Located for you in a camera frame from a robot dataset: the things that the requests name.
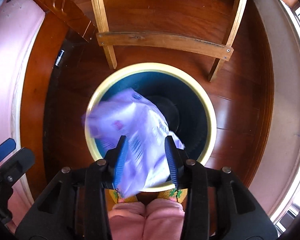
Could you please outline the wooden folding table frame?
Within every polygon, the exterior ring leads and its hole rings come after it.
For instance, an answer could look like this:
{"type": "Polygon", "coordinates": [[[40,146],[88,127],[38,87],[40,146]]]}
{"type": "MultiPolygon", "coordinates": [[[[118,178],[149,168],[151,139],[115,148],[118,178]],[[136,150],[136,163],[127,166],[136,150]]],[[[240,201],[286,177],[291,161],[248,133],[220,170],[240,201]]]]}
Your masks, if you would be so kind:
{"type": "Polygon", "coordinates": [[[221,44],[187,37],[177,34],[154,33],[150,31],[111,32],[109,30],[104,0],[91,0],[97,23],[96,34],[98,44],[104,52],[110,68],[117,67],[117,60],[113,46],[142,46],[181,50],[215,58],[208,74],[208,81],[212,81],[221,66],[229,61],[233,54],[232,44],[237,35],[247,0],[234,0],[234,5],[226,33],[221,44]]]}

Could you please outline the round blue trash bin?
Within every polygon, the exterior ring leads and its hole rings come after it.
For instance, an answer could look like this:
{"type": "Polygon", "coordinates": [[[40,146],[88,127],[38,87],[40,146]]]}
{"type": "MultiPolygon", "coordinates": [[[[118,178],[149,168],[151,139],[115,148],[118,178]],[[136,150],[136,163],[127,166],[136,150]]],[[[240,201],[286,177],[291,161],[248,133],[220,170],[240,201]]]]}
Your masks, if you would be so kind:
{"type": "MultiPolygon", "coordinates": [[[[90,154],[95,160],[105,159],[106,153],[91,137],[85,123],[94,106],[115,94],[131,88],[155,104],[165,117],[170,131],[183,143],[189,159],[200,167],[208,161],[216,142],[217,121],[212,102],[202,86],[178,68],[154,62],[137,63],[111,74],[95,90],[84,117],[84,133],[90,154]]],[[[191,177],[184,170],[185,186],[191,177]]],[[[170,179],[145,187],[140,192],[165,191],[175,188],[170,179]]]]}

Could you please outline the purple white plastic wrapper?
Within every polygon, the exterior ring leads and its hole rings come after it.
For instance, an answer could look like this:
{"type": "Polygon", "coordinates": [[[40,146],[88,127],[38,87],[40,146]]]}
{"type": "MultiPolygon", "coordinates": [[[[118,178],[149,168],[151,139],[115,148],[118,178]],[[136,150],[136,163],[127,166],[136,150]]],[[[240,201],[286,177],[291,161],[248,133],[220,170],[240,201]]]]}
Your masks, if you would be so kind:
{"type": "Polygon", "coordinates": [[[85,123],[104,152],[115,148],[121,136],[127,138],[122,177],[115,178],[114,183],[124,197],[168,179],[170,170],[165,154],[168,135],[177,148],[184,149],[157,106],[131,88],[99,102],[87,114],[85,123]]]}

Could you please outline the dark wooden cabinet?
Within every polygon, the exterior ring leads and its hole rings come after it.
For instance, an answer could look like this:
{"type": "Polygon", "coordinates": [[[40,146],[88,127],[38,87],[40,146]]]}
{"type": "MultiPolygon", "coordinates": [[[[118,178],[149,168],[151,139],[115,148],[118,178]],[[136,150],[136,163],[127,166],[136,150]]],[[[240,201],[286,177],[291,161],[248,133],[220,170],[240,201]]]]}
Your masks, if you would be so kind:
{"type": "Polygon", "coordinates": [[[90,41],[96,31],[93,22],[71,0],[34,0],[42,8],[54,13],[68,27],[86,41],[90,41]]]}

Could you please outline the left pink trouser leg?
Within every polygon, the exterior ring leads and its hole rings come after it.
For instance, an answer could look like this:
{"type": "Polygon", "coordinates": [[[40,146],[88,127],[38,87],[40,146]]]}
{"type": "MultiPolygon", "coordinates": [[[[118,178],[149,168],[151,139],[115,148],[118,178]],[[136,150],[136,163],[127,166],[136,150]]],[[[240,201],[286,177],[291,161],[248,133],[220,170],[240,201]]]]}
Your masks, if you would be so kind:
{"type": "Polygon", "coordinates": [[[112,239],[143,239],[145,212],[141,202],[115,204],[108,212],[112,239]]]}

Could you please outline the left yellow knitted slipper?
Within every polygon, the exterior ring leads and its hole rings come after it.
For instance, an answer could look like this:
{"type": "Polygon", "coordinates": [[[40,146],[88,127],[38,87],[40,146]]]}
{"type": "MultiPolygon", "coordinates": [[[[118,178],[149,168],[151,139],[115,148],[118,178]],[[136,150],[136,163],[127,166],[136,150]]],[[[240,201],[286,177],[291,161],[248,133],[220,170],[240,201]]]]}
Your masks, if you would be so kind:
{"type": "Polygon", "coordinates": [[[134,203],[138,202],[137,196],[130,196],[130,197],[122,197],[121,194],[116,190],[108,190],[109,194],[114,201],[115,204],[119,203],[134,203]]]}

